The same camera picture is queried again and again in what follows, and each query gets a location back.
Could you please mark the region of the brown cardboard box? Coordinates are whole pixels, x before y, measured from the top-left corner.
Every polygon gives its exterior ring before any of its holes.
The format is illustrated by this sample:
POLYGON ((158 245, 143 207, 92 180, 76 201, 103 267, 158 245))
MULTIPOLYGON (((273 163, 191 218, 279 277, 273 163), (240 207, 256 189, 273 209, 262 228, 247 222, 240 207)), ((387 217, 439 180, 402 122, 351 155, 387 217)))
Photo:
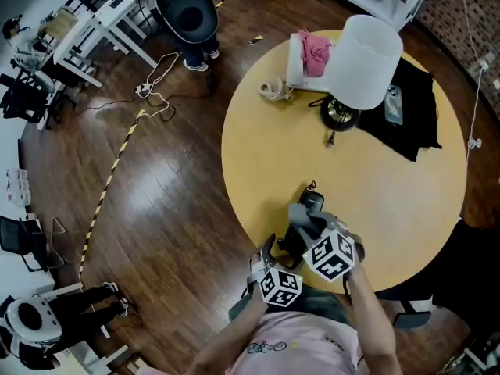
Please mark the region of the brown cardboard box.
POLYGON ((78 22, 78 18, 70 11, 69 7, 61 6, 56 12, 46 17, 46 33, 62 41, 78 22))

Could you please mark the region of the black mesh chair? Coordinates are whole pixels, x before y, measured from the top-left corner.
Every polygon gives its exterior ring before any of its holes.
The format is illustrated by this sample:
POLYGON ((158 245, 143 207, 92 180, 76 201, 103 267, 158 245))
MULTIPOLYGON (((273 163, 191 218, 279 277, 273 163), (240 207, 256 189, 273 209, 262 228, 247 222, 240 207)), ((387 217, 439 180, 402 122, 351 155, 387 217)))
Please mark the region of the black mesh chair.
POLYGON ((0 248, 20 255, 29 272, 48 271, 48 249, 45 233, 35 220, 12 220, 0 216, 0 248), (32 253, 39 269, 32 268, 25 256, 32 253))

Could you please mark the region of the yellow black floor tape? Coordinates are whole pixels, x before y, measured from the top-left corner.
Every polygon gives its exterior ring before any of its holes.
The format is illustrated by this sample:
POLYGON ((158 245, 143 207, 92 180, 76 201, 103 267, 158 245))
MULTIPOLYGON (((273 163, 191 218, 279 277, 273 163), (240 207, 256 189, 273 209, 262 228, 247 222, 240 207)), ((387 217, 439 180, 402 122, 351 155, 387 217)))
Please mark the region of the yellow black floor tape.
POLYGON ((112 167, 110 169, 109 175, 106 179, 105 186, 102 189, 102 193, 100 194, 98 204, 97 204, 95 211, 94 211, 94 214, 91 218, 91 222, 90 222, 90 225, 89 225, 89 228, 88 228, 87 234, 85 236, 85 240, 84 240, 84 246, 82 249, 80 264, 78 266, 78 272, 77 272, 79 280, 81 280, 82 274, 84 272, 84 263, 85 263, 86 255, 88 253, 88 248, 89 248, 89 244, 91 241, 91 236, 92 236, 93 230, 95 228, 95 224, 97 223, 99 213, 101 212, 103 202, 105 201, 107 191, 109 189, 110 184, 112 183, 114 173, 116 172, 116 168, 118 167, 118 165, 120 163, 120 159, 127 148, 129 140, 131 139, 131 137, 132 137, 139 121, 140 121, 140 118, 142 118, 145 114, 146 114, 146 112, 144 109, 141 109, 137 113, 134 122, 132 123, 130 129, 127 132, 127 136, 125 137, 122 145, 120 146, 120 150, 117 153, 117 156, 116 156, 116 158, 112 164, 112 167))

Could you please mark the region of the white desk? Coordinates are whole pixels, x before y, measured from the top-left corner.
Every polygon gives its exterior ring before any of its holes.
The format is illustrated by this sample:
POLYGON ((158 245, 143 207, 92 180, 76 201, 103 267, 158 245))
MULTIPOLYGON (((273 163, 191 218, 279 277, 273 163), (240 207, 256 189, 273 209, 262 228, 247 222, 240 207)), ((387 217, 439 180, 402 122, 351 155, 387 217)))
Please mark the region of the white desk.
POLYGON ((116 7, 112 7, 114 1, 108 0, 96 13, 84 12, 81 14, 78 17, 77 23, 71 28, 64 39, 59 42, 52 56, 55 64, 61 65, 97 88, 102 86, 101 81, 68 61, 72 47, 76 45, 77 40, 84 35, 87 29, 95 31, 100 38, 107 39, 125 55, 132 50, 150 65, 151 68, 155 68, 157 65, 157 62, 148 53, 117 26, 120 21, 124 21, 143 40, 146 38, 145 33, 128 17, 128 13, 138 6, 138 4, 135 0, 123 0, 116 7))

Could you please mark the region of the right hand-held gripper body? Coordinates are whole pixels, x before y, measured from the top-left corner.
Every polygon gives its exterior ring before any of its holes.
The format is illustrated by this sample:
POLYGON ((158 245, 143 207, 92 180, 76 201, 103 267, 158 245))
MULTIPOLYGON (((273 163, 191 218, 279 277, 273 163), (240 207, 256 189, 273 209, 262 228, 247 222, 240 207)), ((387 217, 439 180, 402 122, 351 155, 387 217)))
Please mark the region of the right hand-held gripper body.
POLYGON ((343 227, 325 230, 302 255, 308 267, 328 283, 349 273, 365 258, 360 239, 343 227))

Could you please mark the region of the clear plastic containers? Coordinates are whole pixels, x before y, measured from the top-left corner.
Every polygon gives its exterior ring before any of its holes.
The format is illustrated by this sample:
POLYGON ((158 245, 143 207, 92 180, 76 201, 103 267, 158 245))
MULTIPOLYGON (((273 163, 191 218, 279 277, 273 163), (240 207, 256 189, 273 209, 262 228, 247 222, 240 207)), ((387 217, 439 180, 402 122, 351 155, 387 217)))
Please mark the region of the clear plastic containers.
POLYGON ((28 207, 31 204, 28 172, 20 168, 7 170, 7 199, 18 207, 28 207))

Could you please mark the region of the person's pink shirt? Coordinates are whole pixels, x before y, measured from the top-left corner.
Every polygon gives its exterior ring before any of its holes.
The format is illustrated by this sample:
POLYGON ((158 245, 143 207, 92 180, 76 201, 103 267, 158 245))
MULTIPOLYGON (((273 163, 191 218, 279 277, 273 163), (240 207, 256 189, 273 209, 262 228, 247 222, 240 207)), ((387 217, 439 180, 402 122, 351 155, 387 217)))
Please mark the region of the person's pink shirt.
POLYGON ((348 324, 304 312, 262 317, 221 375, 368 375, 358 334, 348 324))

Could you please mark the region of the black swivel chair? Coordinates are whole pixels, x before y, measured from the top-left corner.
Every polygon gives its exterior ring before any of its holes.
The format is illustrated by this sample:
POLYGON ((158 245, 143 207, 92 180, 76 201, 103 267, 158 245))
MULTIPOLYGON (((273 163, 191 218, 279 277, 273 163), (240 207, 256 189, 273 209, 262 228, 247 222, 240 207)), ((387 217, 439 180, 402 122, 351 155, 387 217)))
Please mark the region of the black swivel chair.
POLYGON ((54 81, 43 72, 28 74, 23 80, 21 75, 22 73, 14 79, 4 73, 0 74, 0 85, 7 87, 0 101, 3 118, 40 123, 41 119, 47 116, 45 126, 48 130, 51 129, 51 119, 60 124, 57 114, 58 101, 48 103, 49 95, 58 98, 54 81))

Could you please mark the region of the white shade table lamp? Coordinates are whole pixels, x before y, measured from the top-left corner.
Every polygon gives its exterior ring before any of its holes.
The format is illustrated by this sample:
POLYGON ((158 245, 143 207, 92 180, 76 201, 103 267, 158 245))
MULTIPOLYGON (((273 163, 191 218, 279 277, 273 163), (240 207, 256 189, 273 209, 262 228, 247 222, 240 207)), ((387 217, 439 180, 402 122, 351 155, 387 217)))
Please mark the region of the white shade table lamp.
POLYGON ((368 15, 349 17, 324 71, 328 96, 320 106, 323 123, 331 130, 349 130, 362 111, 378 107, 402 52, 398 32, 384 21, 368 15))

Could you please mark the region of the person's dark trousers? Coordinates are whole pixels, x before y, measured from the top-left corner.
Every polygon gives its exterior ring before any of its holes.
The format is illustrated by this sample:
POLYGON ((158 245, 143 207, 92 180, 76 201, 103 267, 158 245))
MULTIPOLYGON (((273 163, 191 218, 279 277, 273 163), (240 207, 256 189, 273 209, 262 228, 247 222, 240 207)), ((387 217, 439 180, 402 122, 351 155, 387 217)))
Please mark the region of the person's dark trousers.
MULTIPOLYGON (((230 321, 234 320, 241 313, 243 308, 250 302, 254 291, 260 294, 260 290, 256 282, 245 289, 240 301, 228 311, 230 321)), ((302 287, 302 293, 288 307, 268 305, 266 313, 286 311, 308 313, 351 325, 347 311, 334 294, 307 285, 302 287)))

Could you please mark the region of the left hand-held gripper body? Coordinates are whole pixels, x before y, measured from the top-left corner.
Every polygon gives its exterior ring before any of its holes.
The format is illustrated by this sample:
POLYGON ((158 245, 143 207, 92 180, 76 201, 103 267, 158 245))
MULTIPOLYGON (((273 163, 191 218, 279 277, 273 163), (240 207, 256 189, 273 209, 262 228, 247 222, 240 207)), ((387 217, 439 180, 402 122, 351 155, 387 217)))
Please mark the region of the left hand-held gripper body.
POLYGON ((263 261, 250 267, 247 290, 253 294, 257 290, 268 305, 282 308, 290 306, 302 293, 303 277, 278 268, 270 268, 263 261))

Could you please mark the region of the black office chair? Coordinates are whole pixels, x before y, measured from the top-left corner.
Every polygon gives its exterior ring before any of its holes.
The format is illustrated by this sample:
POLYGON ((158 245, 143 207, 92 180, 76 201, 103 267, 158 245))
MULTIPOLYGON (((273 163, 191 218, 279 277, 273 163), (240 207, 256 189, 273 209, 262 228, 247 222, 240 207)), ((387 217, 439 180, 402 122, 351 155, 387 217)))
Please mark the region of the black office chair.
POLYGON ((500 228, 475 228, 459 220, 429 264, 378 291, 377 297, 402 304, 393 321, 399 329, 423 326, 431 311, 417 311, 411 303, 429 300, 456 314, 473 332, 500 331, 500 228))

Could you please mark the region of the pink cloth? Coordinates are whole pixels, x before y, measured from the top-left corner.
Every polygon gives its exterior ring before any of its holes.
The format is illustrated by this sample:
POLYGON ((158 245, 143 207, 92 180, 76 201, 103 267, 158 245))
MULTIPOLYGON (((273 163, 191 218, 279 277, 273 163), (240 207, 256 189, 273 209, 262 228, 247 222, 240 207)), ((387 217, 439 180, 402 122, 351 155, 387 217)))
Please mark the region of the pink cloth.
POLYGON ((308 77, 322 77, 330 59, 332 43, 327 37, 318 37, 302 29, 298 32, 302 43, 302 61, 308 77))

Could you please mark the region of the black telephone handset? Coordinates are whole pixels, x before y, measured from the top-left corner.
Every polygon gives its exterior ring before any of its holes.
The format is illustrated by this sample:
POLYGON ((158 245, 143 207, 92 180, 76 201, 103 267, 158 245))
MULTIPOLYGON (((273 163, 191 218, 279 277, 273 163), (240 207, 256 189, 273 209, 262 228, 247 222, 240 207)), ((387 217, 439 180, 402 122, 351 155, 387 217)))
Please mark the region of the black telephone handset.
POLYGON ((321 212, 324 204, 324 196, 315 191, 305 191, 298 203, 305 206, 308 213, 321 212))

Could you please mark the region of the black backpack rig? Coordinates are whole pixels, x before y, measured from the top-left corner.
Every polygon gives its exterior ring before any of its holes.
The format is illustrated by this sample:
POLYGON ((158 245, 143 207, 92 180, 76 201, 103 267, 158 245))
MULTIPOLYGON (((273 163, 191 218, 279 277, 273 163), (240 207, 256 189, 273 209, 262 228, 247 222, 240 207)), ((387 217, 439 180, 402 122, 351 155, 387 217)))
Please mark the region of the black backpack rig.
POLYGON ((216 34, 219 17, 213 0, 156 0, 166 24, 181 40, 200 44, 216 34))

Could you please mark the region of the person's right forearm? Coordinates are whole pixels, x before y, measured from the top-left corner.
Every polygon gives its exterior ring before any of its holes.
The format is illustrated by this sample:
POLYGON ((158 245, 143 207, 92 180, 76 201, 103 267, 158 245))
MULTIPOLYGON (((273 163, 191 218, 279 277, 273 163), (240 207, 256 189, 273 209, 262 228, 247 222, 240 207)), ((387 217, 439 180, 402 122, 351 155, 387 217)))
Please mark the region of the person's right forearm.
POLYGON ((347 285, 360 348, 370 375, 403 375, 393 326, 361 264, 350 271, 347 285))

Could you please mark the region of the smartphone with patterned case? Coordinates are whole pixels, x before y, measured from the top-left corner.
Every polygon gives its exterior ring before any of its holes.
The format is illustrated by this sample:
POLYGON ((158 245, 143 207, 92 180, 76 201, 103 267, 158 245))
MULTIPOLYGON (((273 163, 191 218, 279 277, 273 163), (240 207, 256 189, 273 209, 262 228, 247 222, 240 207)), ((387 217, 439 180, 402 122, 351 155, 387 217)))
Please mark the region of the smartphone with patterned case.
POLYGON ((389 86, 384 97, 384 115, 390 123, 399 126, 403 124, 402 91, 393 84, 389 86))

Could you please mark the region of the grey cloth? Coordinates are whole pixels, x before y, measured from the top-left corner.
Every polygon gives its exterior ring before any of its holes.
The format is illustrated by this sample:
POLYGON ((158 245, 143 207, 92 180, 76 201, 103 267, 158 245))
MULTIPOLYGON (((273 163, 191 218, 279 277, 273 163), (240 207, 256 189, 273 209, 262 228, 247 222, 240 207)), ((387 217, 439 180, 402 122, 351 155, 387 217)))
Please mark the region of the grey cloth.
POLYGON ((291 203, 287 209, 290 225, 297 231, 306 245, 312 245, 321 239, 327 228, 327 220, 322 212, 309 212, 307 208, 298 203, 291 203))

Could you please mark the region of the black fabric bag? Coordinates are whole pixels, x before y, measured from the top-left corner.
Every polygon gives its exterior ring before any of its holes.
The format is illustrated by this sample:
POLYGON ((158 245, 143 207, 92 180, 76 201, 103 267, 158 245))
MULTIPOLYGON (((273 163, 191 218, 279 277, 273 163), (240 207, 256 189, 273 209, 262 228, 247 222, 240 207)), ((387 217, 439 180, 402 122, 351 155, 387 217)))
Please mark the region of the black fabric bag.
POLYGON ((358 128, 412 162, 420 148, 440 149, 433 82, 431 74, 401 59, 391 83, 402 92, 403 123, 386 120, 384 104, 380 104, 361 113, 358 128))

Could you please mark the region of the person's left forearm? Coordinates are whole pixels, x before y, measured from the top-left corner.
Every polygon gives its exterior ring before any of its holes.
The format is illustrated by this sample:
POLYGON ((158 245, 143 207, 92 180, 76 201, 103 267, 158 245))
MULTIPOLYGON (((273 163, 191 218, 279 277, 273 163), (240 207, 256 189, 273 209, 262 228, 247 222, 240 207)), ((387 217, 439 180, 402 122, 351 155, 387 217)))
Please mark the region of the person's left forearm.
POLYGON ((184 375, 224 375, 251 340, 267 308, 255 293, 239 315, 195 356, 184 375))

